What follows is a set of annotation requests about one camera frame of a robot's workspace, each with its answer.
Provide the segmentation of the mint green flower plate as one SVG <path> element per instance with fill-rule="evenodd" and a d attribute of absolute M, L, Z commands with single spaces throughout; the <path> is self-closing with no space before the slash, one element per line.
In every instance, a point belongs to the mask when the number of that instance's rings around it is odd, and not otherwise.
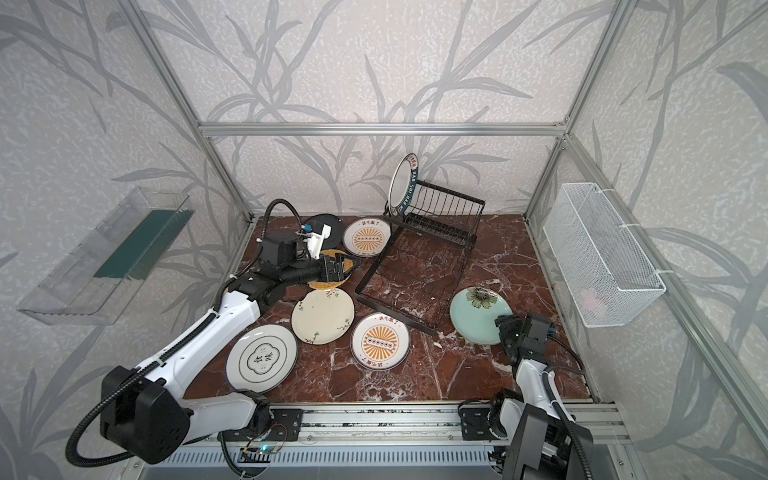
<path fill-rule="evenodd" d="M 468 287 L 456 293 L 450 304 L 450 319 L 456 331 L 467 341 L 493 346 L 500 343 L 498 317 L 512 314 L 506 300 L 484 287 Z"/>

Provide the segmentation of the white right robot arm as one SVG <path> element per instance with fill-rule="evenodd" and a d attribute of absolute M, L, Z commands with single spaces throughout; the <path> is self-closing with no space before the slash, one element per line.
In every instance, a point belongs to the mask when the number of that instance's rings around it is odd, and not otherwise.
<path fill-rule="evenodd" d="M 583 376 L 584 364 L 555 336 L 553 322 L 529 313 L 495 319 L 520 391 L 458 405 L 462 439 L 504 440 L 488 454 L 504 479 L 594 479 L 594 439 L 567 411 L 555 384 L 559 371 Z"/>

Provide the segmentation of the green rim lettered plate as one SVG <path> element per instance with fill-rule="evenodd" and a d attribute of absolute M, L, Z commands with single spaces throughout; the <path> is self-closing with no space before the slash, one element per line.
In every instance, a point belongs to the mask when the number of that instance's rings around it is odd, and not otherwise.
<path fill-rule="evenodd" d="M 415 153 L 408 153 L 398 164 L 392 176 L 387 211 L 392 216 L 401 216 L 410 205 L 418 182 L 419 160 Z"/>

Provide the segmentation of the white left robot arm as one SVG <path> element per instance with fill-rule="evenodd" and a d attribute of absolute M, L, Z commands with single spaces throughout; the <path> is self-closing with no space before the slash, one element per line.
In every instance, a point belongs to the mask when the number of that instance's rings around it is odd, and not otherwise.
<path fill-rule="evenodd" d="M 294 231 L 262 233 L 255 257 L 230 277 L 212 306 L 155 355 L 102 380 L 101 400 L 71 432 L 66 460 L 95 468 L 138 457 L 157 464 L 180 446 L 228 431 L 260 436 L 272 425 L 270 402 L 250 389 L 187 401 L 184 395 L 203 368 L 239 333 L 253 325 L 288 287 L 340 283 L 357 261 L 333 254 L 343 236 L 334 215 L 300 220 Z"/>

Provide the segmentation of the orange sunburst plate front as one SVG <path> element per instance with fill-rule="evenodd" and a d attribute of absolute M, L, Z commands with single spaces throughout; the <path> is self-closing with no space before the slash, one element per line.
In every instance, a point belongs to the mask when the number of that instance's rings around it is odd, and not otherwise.
<path fill-rule="evenodd" d="M 408 327 L 384 313 L 373 313 L 360 320 L 351 337 L 353 358 L 361 366 L 377 371 L 400 365 L 407 358 L 410 345 Z"/>

